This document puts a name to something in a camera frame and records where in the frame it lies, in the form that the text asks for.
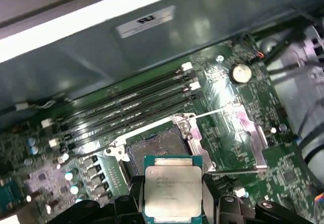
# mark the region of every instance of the green circuit board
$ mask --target green circuit board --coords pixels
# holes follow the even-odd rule
[[[53,161],[57,157],[52,149],[48,147],[49,137],[48,133],[44,133],[44,129],[41,127],[42,120],[48,118],[54,120],[53,126],[55,126],[56,130],[50,132],[52,137],[61,139],[61,143],[64,144],[76,145],[74,149],[69,150],[71,158],[75,154],[85,154],[106,146],[116,137],[132,129],[153,123],[175,113],[195,113],[199,115],[225,107],[228,104],[239,103],[244,105],[249,119],[263,129],[267,130],[272,127],[277,129],[276,133],[272,133],[267,137],[269,147],[263,152],[268,164],[268,170],[259,174],[231,176],[238,178],[242,186],[248,191],[247,204],[253,207],[263,199],[272,200],[285,206],[288,205],[288,202],[291,205],[290,208],[299,215],[315,222],[313,216],[314,196],[310,195],[307,189],[311,181],[309,176],[303,172],[295,156],[296,143],[293,141],[294,135],[290,130],[287,115],[285,115],[276,91],[271,84],[266,67],[261,62],[250,65],[252,79],[245,84],[232,83],[229,78],[230,70],[235,64],[246,63],[253,56],[240,46],[232,45],[231,41],[222,42],[84,96],[65,106],[49,109],[0,135],[1,157],[4,162],[7,160],[7,162],[12,163],[12,166],[8,167],[10,170],[6,175],[19,178],[19,176],[29,174],[37,179],[36,176],[41,173],[51,172],[46,183],[38,180],[33,181],[33,178],[27,181],[21,179],[20,181],[20,185],[28,185],[29,190],[44,189],[45,194],[40,200],[43,201],[42,205],[49,198],[60,199],[59,208],[55,209],[51,214],[47,214],[45,209],[40,208],[40,211],[44,213],[40,214],[39,223],[45,223],[75,202],[76,196],[70,193],[62,197],[62,187],[69,188],[73,184],[64,179],[64,173],[77,168],[79,171],[77,177],[73,180],[74,182],[87,183],[90,178],[84,175],[87,170],[82,167],[82,162],[87,157],[75,157],[68,164],[62,164],[62,167],[57,169],[57,163]],[[177,94],[178,88],[183,91],[185,86],[194,81],[192,78],[180,80],[177,83],[171,81],[165,84],[148,85],[139,89],[140,85],[175,71],[187,62],[191,62],[196,71],[196,77],[201,86],[199,97],[192,97],[192,95],[195,95],[194,93],[192,95]],[[136,90],[124,94],[130,88],[136,86],[138,86],[139,93],[147,90],[148,94],[143,94],[143,98],[139,97],[138,99]],[[154,90],[160,90],[160,93],[154,96]],[[123,95],[123,101],[118,101],[118,95]],[[134,101],[127,97],[125,99],[125,95],[129,95],[130,99],[134,97]],[[106,99],[111,99],[112,104],[115,103],[116,105],[117,101],[118,104],[127,101],[128,111],[123,111],[123,114],[121,114],[119,109],[117,114],[115,109],[114,113],[110,111],[111,115],[107,116],[107,114],[101,114],[105,110],[104,107],[91,107]],[[141,104],[142,109],[149,108],[150,111],[134,111],[133,108],[136,108],[137,104]],[[86,110],[82,113],[73,115],[74,112],[84,108]],[[107,117],[108,119],[113,118],[114,121],[107,122]],[[85,122],[83,127],[89,129],[86,138],[82,134],[82,129],[75,129],[76,122],[78,127],[81,127],[82,123]],[[202,135],[201,145],[208,151],[217,170],[244,169],[255,164],[250,148],[249,134],[237,125],[237,119],[233,112],[223,111],[211,114],[200,118],[197,123]],[[128,139],[127,145],[131,146],[146,140],[171,127],[172,124],[163,124],[150,129]],[[26,141],[30,137],[37,140],[38,154],[31,155],[29,153]],[[106,156],[102,151],[95,153],[95,155],[102,168],[101,171],[105,175],[105,181],[109,184],[108,190],[111,195],[127,194],[128,186],[120,171],[120,163],[114,157]],[[31,160],[32,164],[26,166],[24,163],[26,159]],[[93,194],[93,189],[87,184],[84,184],[83,193],[89,199],[97,199]],[[318,212],[317,219],[319,220],[318,223],[324,223],[324,211],[322,209]]]

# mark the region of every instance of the black ram slot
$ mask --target black ram slot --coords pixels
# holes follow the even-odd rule
[[[93,136],[90,136],[89,138],[85,138],[85,139],[82,139],[82,140],[80,140],[78,142],[69,144],[68,148],[69,148],[69,150],[72,150],[72,149],[80,147],[80,146],[82,146],[82,145],[84,145],[86,143],[96,141],[96,140],[98,140],[98,139],[100,139],[100,138],[102,138],[102,137],[104,137],[106,135],[112,134],[112,133],[114,133],[116,131],[121,130],[122,128],[125,128],[128,125],[140,122],[141,120],[144,120],[144,119],[146,119],[146,118],[148,118],[148,117],[150,117],[150,116],[152,116],[154,114],[161,114],[161,113],[167,112],[167,111],[169,111],[170,109],[172,109],[172,108],[174,108],[176,106],[187,103],[188,101],[189,101],[188,99],[183,99],[183,100],[177,101],[177,102],[175,102],[173,104],[166,105],[163,109],[156,109],[156,110],[153,110],[153,111],[150,111],[150,112],[146,112],[145,114],[140,115],[139,118],[132,119],[127,123],[120,124],[120,125],[118,125],[118,126],[116,126],[114,128],[111,128],[111,129],[107,130],[107,131],[101,131],[101,132],[99,132],[99,133],[97,133],[97,134],[95,134]]]
[[[183,93],[183,91],[181,89],[180,91],[175,91],[172,94],[165,95],[162,98],[157,98],[154,101],[150,101],[150,102],[147,102],[147,103],[144,103],[144,104],[140,104],[139,107],[130,109],[130,111],[126,111],[125,114],[117,113],[117,114],[113,115],[112,117],[104,118],[102,120],[94,122],[93,124],[87,126],[84,129],[80,129],[80,130],[77,130],[77,131],[72,132],[70,134],[66,134],[64,136],[64,138],[65,139],[71,139],[71,138],[80,137],[83,134],[88,133],[88,132],[93,131],[93,130],[96,130],[97,128],[100,128],[100,127],[102,127],[103,125],[105,125],[107,123],[112,124],[115,120],[118,120],[118,119],[121,120],[123,118],[122,116],[127,117],[127,116],[132,115],[132,114],[141,113],[141,111],[143,111],[145,109],[149,110],[151,107],[159,105],[163,101],[168,101],[169,99],[172,99],[172,97],[182,95],[182,93]]]
[[[104,115],[107,115],[107,114],[110,114],[116,110],[122,110],[123,108],[126,108],[126,107],[129,107],[131,106],[132,104],[135,104],[137,101],[144,101],[144,100],[147,100],[147,99],[150,99],[150,98],[153,98],[153,97],[156,97],[160,94],[163,94],[165,92],[169,92],[171,91],[175,86],[180,86],[181,84],[178,82],[178,81],[173,81],[172,83],[170,84],[167,84],[167,85],[164,85],[162,87],[160,87],[157,91],[148,91],[144,94],[141,94],[141,95],[137,95],[137,96],[134,96],[133,98],[129,98],[129,99],[126,99],[120,103],[117,103],[117,104],[113,104],[107,108],[104,108],[103,110],[99,110],[99,111],[96,111],[94,112],[93,114],[89,114],[85,117],[82,117],[82,119],[78,119],[76,121],[73,121],[73,122],[69,122],[67,124],[63,124],[61,125],[61,129],[62,130],[68,130],[69,128],[71,127],[76,127],[78,126],[79,124],[83,124],[83,123],[87,123],[86,120],[89,122],[91,120],[94,120],[96,118],[99,118],[100,116],[104,116]]]
[[[155,79],[153,79],[151,81],[144,82],[143,84],[140,84],[140,85],[137,85],[135,87],[129,88],[129,89],[125,90],[125,91],[122,91],[116,96],[118,96],[119,98],[125,97],[127,95],[130,95],[130,94],[136,92],[136,91],[147,89],[148,87],[150,87],[152,85],[156,85],[156,84],[165,82],[167,80],[170,80],[175,76],[179,76],[179,75],[177,75],[175,73],[175,70],[174,70],[174,71],[169,72],[169,73],[167,73],[165,75],[157,77],[157,78],[155,78]],[[76,112],[74,112],[72,114],[69,114],[69,115],[65,116],[64,118],[60,119],[60,121],[70,119],[70,118],[74,118],[74,117],[76,117],[76,116],[78,116],[78,115],[80,115],[82,113],[85,113],[85,112],[87,112],[89,110],[95,109],[97,107],[101,107],[101,106],[103,106],[105,104],[108,104],[109,101],[114,101],[116,96],[111,96],[111,97],[108,97],[108,98],[106,98],[104,100],[100,100],[100,101],[98,101],[98,102],[96,102],[94,104],[85,106],[84,108],[82,108],[82,109],[80,109],[80,110],[78,110],[78,111],[76,111]]]

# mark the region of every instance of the cable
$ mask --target cable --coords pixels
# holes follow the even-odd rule
[[[317,195],[314,199],[316,202],[317,201],[321,201],[321,200],[324,200],[324,193],[321,193],[319,195]]]
[[[50,100],[47,103],[45,103],[44,105],[32,104],[32,105],[29,105],[29,107],[35,108],[35,109],[48,109],[48,108],[52,107],[55,103],[56,103],[56,100]]]
[[[268,71],[268,73],[269,73],[269,75],[276,75],[276,74],[280,74],[280,73],[284,73],[284,72],[287,72],[287,71],[294,70],[296,68],[299,68],[299,65],[297,63],[289,65],[289,66],[285,66],[285,67],[282,67],[282,68],[279,68],[279,69],[270,70],[270,71]]]
[[[313,61],[309,61],[309,62],[305,63],[304,66],[306,66],[306,67],[321,67],[321,68],[324,68],[324,64],[321,64],[319,62],[313,62]],[[276,75],[276,74],[288,72],[288,71],[291,71],[291,70],[294,70],[294,69],[297,69],[297,68],[303,68],[303,67],[300,67],[298,65],[298,63],[296,63],[296,64],[285,66],[285,67],[282,67],[282,68],[279,68],[279,69],[270,70],[270,71],[268,71],[268,73],[269,73],[269,75]]]
[[[244,41],[244,39],[248,36],[251,37],[250,32],[251,30],[256,27],[260,22],[269,19],[271,15],[276,12],[284,12],[287,9],[293,9],[295,12],[297,12],[300,16],[305,18],[305,21],[301,22],[299,26],[294,28],[288,36],[286,36],[275,48],[267,55],[262,55],[262,59],[264,59],[264,63],[266,66],[270,65],[272,61],[274,61],[279,55],[282,54],[283,51],[286,50],[286,48],[294,41],[299,40],[304,35],[304,30],[311,24],[316,24],[319,26],[323,26],[322,20],[318,19],[308,12],[304,11],[303,9],[297,7],[297,6],[279,6],[275,7],[273,9],[270,9],[267,13],[265,13],[263,16],[260,16],[258,19],[256,19],[254,22],[250,24],[250,26],[241,34],[241,36],[238,39],[238,43],[242,46],[243,49],[246,49],[247,51],[250,51],[251,53],[258,55],[258,50],[254,47],[249,47],[247,43]]]
[[[313,159],[313,157],[322,150],[324,150],[324,145],[320,145],[320,146],[314,148],[310,153],[308,153],[304,159],[306,164],[308,165],[309,162]]]
[[[305,125],[306,125],[309,117],[313,114],[313,112],[315,111],[315,109],[317,107],[323,106],[323,105],[324,105],[324,98],[321,98],[321,99],[315,101],[315,103],[307,110],[307,112],[306,112],[306,114],[305,114],[305,116],[304,116],[304,118],[303,118],[303,120],[302,120],[302,122],[301,122],[301,124],[299,126],[299,129],[297,131],[297,135],[298,136],[301,135],[301,133],[302,133],[302,131],[303,131],[303,129],[304,129],[304,127],[305,127]]]
[[[318,180],[318,178],[313,174],[313,172],[309,169],[306,162],[304,161],[302,151],[300,149],[296,149],[295,156],[298,159],[298,162],[300,163],[300,166],[302,170],[309,176],[310,180],[315,184],[317,188],[320,188],[322,191],[324,191],[324,184]]]
[[[315,138],[324,133],[324,122],[319,124],[313,131],[311,131],[298,145],[300,150],[303,150],[308,144],[310,144]]]

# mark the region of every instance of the white label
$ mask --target white label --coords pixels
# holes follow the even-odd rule
[[[174,9],[175,6],[170,6],[146,16],[140,17],[131,22],[118,26],[117,31],[122,38],[127,38],[133,34],[171,21],[174,17]]]

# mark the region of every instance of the metal bracket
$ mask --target metal bracket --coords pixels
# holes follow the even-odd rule
[[[243,129],[250,133],[251,150],[256,161],[256,169],[266,169],[268,166],[262,151],[268,147],[268,143],[262,128],[249,119],[243,105],[236,107],[235,110]]]
[[[109,144],[107,149],[104,150],[106,156],[114,156],[117,161],[129,162],[130,158],[125,151],[126,140],[130,137],[141,134],[147,130],[155,128],[159,125],[165,124],[167,122],[173,122],[174,125],[178,126],[181,136],[183,139],[188,141],[189,147],[193,155],[202,155],[203,160],[203,170],[204,172],[215,171],[215,167],[209,157],[209,154],[204,150],[200,144],[202,139],[198,126],[196,124],[196,119],[191,119],[195,117],[193,113],[176,114],[171,115],[161,120],[158,120],[152,124],[146,125],[142,128],[136,129],[129,133],[126,133],[120,137],[117,137],[112,143]]]

